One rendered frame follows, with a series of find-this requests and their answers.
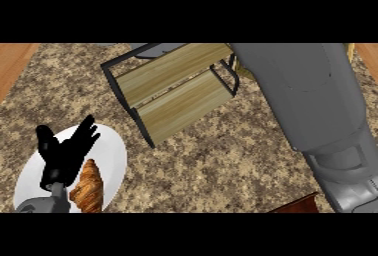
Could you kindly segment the dark brown wooden tray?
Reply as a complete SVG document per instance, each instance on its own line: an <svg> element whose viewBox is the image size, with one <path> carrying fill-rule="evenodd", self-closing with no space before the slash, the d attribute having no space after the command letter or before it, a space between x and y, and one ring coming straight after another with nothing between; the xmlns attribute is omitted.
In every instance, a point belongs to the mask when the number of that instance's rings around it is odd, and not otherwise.
<svg viewBox="0 0 378 256"><path fill-rule="evenodd" d="M314 202L317 192L305 195L290 203L271 210L271 213L317 213L317 206Z"/></svg>

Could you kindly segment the brown croissant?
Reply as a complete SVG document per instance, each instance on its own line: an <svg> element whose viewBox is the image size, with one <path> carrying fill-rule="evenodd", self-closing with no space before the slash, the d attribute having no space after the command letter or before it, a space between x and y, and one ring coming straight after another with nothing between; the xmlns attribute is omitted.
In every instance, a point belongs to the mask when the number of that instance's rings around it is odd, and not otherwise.
<svg viewBox="0 0 378 256"><path fill-rule="evenodd" d="M82 213L100 213L103 206L103 181L93 159L84 163L79 182L69 192L69 200Z"/></svg>

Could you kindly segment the white oval plate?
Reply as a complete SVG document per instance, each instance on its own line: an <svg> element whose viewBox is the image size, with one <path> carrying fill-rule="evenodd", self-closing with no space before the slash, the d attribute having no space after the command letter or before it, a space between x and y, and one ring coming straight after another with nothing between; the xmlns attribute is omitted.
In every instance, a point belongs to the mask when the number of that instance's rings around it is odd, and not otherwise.
<svg viewBox="0 0 378 256"><path fill-rule="evenodd" d="M106 125L97 124L99 139L84 160L93 159L103 181L103 205L106 208L119 189L127 170L127 149L121 136ZM39 188L44 160L38 152L31 155L14 185L13 207L26 199L48 197L50 193Z"/></svg>

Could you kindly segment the wooden tiered shelf black frame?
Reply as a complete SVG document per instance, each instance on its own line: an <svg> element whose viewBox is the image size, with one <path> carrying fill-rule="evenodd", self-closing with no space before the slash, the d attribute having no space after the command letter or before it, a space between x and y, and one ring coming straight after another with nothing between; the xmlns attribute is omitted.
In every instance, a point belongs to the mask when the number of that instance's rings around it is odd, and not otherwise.
<svg viewBox="0 0 378 256"><path fill-rule="evenodd" d="M119 104L141 136L156 146L236 96L214 65L228 73L234 53L226 43L134 43L100 64Z"/></svg>

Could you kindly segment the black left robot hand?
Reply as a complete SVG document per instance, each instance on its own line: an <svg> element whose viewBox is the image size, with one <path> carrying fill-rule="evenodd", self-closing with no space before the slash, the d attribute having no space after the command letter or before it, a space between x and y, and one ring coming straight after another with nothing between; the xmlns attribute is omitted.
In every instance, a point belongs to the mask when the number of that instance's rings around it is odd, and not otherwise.
<svg viewBox="0 0 378 256"><path fill-rule="evenodd" d="M88 115L72 136L59 142L48 126L37 126L38 153L45 163L39 180L42 190L50 191L54 183L62 183L65 187L73 183L84 157L100 137L96 129L94 117Z"/></svg>

